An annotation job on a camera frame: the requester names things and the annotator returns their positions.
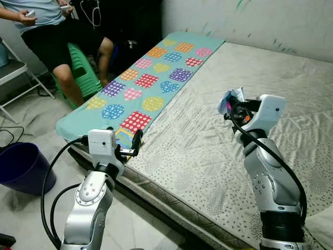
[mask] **white wall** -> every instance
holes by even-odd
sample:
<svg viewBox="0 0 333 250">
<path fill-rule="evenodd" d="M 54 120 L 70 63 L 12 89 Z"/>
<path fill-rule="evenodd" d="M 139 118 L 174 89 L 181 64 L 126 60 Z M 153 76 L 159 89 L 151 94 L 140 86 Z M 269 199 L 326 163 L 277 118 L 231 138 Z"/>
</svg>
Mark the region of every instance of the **white wall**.
<svg viewBox="0 0 333 250">
<path fill-rule="evenodd" d="M 333 61 L 332 0 L 164 0 L 163 33 L 179 30 Z"/>
<path fill-rule="evenodd" d="M 28 64 L 33 73 L 40 74 L 45 72 L 46 67 L 25 45 L 19 30 L 14 26 L 12 21 L 0 19 L 0 36 L 21 60 Z"/>
</svg>

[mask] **purple square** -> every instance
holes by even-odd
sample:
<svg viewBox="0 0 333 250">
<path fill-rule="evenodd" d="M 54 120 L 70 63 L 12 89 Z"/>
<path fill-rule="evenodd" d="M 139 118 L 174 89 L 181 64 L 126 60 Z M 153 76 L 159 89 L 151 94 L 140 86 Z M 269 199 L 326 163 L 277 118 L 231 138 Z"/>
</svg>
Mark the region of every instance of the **purple square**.
<svg viewBox="0 0 333 250">
<path fill-rule="evenodd" d="M 169 78 L 179 82 L 186 82 L 192 74 L 193 74 L 192 71 L 177 68 L 175 71 L 171 73 Z"/>
<path fill-rule="evenodd" d="M 120 91 L 122 91 L 125 87 L 126 87 L 125 84 L 122 84 L 122 83 L 119 83 L 119 82 L 113 80 L 108 85 L 106 85 L 104 89 L 102 89 L 102 93 L 105 95 L 114 97 Z"/>
</svg>

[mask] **black shorts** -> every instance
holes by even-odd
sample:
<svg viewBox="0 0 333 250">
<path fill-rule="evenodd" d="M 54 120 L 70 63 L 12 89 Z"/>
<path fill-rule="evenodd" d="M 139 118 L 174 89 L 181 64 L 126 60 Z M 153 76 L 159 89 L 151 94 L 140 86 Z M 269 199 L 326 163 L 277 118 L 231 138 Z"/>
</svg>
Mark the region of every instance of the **black shorts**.
<svg viewBox="0 0 333 250">
<path fill-rule="evenodd" d="M 45 25 L 22 34 L 25 44 L 52 72 L 57 66 L 72 67 L 67 43 L 75 43 L 86 55 L 97 55 L 104 39 L 93 27 L 79 20 L 67 18 L 58 25 Z"/>
</svg>

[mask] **teal blanket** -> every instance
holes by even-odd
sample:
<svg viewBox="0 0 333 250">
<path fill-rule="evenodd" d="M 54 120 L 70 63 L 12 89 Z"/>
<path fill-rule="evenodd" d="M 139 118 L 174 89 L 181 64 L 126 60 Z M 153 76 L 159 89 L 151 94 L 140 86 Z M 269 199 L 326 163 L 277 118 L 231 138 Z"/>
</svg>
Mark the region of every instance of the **teal blanket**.
<svg viewBox="0 0 333 250">
<path fill-rule="evenodd" d="M 59 120 L 57 133 L 71 141 L 91 129 L 111 126 L 118 143 L 131 147 L 135 132 L 149 128 L 223 42 L 187 32 L 169 34 L 84 105 Z"/>
</svg>

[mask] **orange square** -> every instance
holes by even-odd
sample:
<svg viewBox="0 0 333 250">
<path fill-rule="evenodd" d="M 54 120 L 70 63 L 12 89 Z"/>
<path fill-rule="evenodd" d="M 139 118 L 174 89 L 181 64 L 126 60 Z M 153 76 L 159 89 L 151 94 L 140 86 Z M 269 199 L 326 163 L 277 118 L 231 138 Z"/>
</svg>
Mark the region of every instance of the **orange square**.
<svg viewBox="0 0 333 250">
<path fill-rule="evenodd" d="M 129 81 L 135 79 L 138 76 L 138 74 L 139 73 L 136 70 L 128 69 L 120 75 L 120 78 L 125 81 Z"/>
<path fill-rule="evenodd" d="M 184 53 L 188 53 L 194 47 L 193 44 L 190 43 L 179 43 L 175 48 L 175 51 L 181 51 Z"/>
<path fill-rule="evenodd" d="M 154 58 L 160 58 L 161 56 L 163 56 L 166 52 L 168 52 L 167 49 L 164 48 L 159 48 L 159 47 L 154 47 L 152 48 L 147 55 L 154 57 Z"/>
</svg>

